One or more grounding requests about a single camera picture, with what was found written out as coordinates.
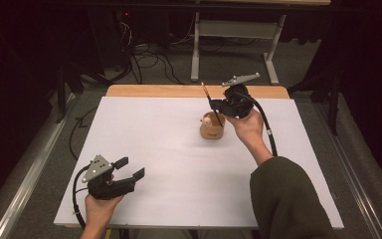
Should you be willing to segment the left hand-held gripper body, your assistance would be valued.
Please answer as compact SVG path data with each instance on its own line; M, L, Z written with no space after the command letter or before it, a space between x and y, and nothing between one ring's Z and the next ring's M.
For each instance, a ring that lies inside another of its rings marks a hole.
M89 194L95 199L110 200L134 191L136 181L133 177L113 180L114 170L112 162L100 154L89 164L82 182L87 185Z

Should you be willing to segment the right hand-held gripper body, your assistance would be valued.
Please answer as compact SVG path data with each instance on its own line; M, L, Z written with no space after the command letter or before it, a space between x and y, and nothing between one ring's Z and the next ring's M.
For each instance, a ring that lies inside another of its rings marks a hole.
M222 84L227 87L222 100L221 113L228 117L245 118L253 108L253 100L249 94L245 82L256 79L259 73L245 76L234 76L231 80Z

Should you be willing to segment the black pen with copper end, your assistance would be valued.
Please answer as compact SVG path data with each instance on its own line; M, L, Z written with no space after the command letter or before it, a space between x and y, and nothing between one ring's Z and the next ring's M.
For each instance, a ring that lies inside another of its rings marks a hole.
M221 121L221 119L220 119L220 117L219 117L218 112L217 112L216 109L213 107L213 100L211 99L210 94L209 94L209 92L208 92L208 90L207 90L205 84L202 82L201 85L202 85L203 91L204 91L204 93L205 93L205 95L206 95L206 97L207 97L207 99L208 99L210 109L213 111L213 113L215 114L215 116L216 116L216 118L217 118L217 120L218 120L219 126L220 126L220 127L224 127L224 125L223 125L223 123L222 123L222 121Z

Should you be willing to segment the round wooden pen holder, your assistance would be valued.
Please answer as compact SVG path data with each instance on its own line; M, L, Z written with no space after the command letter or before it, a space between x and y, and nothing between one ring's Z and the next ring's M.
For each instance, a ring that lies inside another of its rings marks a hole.
M200 135L205 139L220 139L224 134L226 119L222 114L208 112L201 118Z

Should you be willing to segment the person's left hand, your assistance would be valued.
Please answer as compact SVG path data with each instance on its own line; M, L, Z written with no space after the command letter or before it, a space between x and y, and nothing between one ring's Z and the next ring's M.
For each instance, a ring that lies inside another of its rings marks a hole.
M88 195L85 199L88 229L94 231L103 230L109 223L114 209L122 200L122 196L118 196L110 200L95 199L92 195Z

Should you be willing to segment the person's right hand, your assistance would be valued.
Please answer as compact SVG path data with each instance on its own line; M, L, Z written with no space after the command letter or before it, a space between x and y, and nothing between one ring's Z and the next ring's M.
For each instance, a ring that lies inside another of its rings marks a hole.
M263 141L263 119L261 114L256 110L243 119L226 117L226 120L232 124L239 140L246 146L261 145Z

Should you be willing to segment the white table board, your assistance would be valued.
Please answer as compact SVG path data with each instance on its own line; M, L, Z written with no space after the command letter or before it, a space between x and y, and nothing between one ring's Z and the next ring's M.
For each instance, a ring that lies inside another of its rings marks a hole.
M101 99L77 166L98 155L111 162L126 156L115 178L145 171L117 206L112 226L256 227L250 196L256 164L230 124L220 139L201 136L208 110L205 97Z

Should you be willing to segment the wooden table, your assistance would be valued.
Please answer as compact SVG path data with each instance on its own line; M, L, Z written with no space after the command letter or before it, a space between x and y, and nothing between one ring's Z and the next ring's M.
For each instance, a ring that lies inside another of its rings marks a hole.
M250 95L256 99L288 99L287 89L281 86L247 86ZM202 86L197 85L113 85L107 97L139 98L205 98Z

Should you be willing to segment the black stand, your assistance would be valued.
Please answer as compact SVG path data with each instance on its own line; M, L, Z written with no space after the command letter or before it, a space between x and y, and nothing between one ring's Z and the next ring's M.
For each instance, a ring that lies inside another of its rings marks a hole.
M81 94L84 91L81 72L76 65L70 62L62 63L57 70L57 99L58 99L58 117L56 123L60 123L67 112L66 88L69 88L73 94Z
M289 95L298 91L312 89L310 99L313 103L328 102L327 123L331 132L337 135L336 121L338 112L339 76L337 74L323 72L309 77L298 84L287 88Z

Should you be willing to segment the dark computer case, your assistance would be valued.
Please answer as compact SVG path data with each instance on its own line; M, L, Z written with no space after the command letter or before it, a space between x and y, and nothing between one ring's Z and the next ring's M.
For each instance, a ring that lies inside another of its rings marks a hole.
M89 10L88 15L103 72L124 68L139 39L169 45L167 11L100 8Z

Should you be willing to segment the white metal desk frame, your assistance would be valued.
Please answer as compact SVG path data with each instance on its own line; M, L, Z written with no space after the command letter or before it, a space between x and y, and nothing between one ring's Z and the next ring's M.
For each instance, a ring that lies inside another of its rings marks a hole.
M286 18L286 15L280 15L276 23L201 20L200 13L196 12L194 14L194 47L191 62L191 81L199 81L199 45L201 37L252 38L271 41L270 50L263 53L263 58L270 83L272 85L278 85L280 82L273 63L273 57L276 52Z

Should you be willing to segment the metal floor rail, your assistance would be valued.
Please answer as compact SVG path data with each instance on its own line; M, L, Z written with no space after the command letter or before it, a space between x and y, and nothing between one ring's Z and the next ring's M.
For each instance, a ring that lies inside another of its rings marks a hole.
M326 110L322 104L314 104L313 107L315 108L317 115L321 118L321 123L326 129L332 145L337 152L339 165L351 190L351 194L354 197L357 208L359 209L363 220L368 227L370 235L373 239L382 239L382 223L378 218L370 197L367 195L352 164L350 163L349 157L347 156L341 141L328 126Z
M48 238L65 181L50 174L52 152L80 97L68 95L66 114L52 109L0 191L0 239Z

